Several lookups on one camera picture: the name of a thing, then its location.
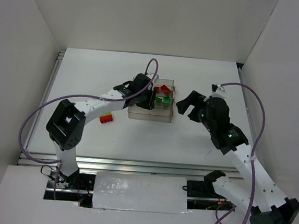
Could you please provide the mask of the small green square lego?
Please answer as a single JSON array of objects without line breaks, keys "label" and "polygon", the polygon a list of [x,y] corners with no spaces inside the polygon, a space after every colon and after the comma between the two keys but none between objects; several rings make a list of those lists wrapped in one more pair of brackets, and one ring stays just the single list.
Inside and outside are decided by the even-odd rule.
[{"label": "small green square lego", "polygon": [[171,103],[171,98],[168,97],[168,96],[165,96],[165,97],[163,98],[163,104],[170,104],[170,103]]}]

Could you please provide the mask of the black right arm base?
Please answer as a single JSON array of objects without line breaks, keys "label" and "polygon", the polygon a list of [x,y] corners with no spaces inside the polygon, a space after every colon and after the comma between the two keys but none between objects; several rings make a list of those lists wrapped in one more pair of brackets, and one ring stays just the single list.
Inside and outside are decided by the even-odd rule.
[{"label": "black right arm base", "polygon": [[182,186],[188,199],[212,202],[226,202],[227,199],[218,195],[204,181],[187,180]]}]

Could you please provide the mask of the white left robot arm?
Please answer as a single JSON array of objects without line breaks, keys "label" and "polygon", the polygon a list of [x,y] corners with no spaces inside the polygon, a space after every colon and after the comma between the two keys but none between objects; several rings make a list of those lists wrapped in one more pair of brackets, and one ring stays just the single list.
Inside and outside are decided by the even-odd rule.
[{"label": "white left robot arm", "polygon": [[154,108],[156,90],[154,74],[138,74],[133,80],[115,86],[98,99],[70,102],[62,100],[46,125],[60,163],[60,177],[69,187],[79,181],[76,146],[82,139],[86,124],[107,113],[138,106],[146,110]]}]

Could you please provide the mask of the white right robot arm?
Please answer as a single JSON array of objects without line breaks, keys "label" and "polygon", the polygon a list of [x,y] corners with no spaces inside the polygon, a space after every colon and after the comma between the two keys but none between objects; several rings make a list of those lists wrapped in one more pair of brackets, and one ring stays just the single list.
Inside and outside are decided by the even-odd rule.
[{"label": "white right robot arm", "polygon": [[203,124],[215,148],[233,163],[251,187],[251,191],[247,192],[234,184],[224,172],[216,170],[205,176],[212,191],[227,198],[242,211],[248,211],[250,224],[292,224],[299,212],[299,201],[288,198],[251,154],[252,147],[247,137],[231,123],[226,101],[222,97],[206,97],[192,91],[176,106],[179,114],[193,107],[188,114],[189,119]]}]

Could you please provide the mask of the green lego brick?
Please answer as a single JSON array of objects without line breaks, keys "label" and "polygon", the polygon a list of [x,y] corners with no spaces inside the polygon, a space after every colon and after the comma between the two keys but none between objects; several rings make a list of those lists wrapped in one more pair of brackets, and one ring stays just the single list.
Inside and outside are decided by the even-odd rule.
[{"label": "green lego brick", "polygon": [[156,103],[162,103],[162,99],[161,99],[161,98],[158,98],[158,97],[155,97],[155,102],[156,102]]}]

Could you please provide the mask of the red lego brick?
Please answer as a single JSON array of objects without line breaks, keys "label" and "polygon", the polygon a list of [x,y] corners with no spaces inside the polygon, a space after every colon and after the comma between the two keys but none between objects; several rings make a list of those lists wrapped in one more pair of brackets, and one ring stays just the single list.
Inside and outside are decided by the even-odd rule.
[{"label": "red lego brick", "polygon": [[160,87],[160,90],[171,92],[171,89],[170,89],[168,86],[166,86],[166,85],[162,85],[162,86]]}]

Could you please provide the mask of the lime and red lego block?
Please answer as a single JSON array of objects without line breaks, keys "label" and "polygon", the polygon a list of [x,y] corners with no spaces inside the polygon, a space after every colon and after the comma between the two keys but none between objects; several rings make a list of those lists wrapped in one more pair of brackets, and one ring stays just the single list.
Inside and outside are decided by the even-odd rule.
[{"label": "lime and red lego block", "polygon": [[106,113],[102,116],[99,117],[100,123],[104,124],[104,123],[109,123],[109,122],[113,122],[113,114],[112,112]]}]

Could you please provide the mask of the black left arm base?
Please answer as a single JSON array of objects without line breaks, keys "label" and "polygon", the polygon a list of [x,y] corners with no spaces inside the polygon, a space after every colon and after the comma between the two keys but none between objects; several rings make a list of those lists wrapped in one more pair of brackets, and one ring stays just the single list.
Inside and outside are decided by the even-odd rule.
[{"label": "black left arm base", "polygon": [[86,191],[93,191],[95,178],[95,174],[81,173],[79,170],[77,170],[70,176],[65,176],[62,172],[60,172],[56,184],[57,187],[62,188],[75,190],[80,188]]}]

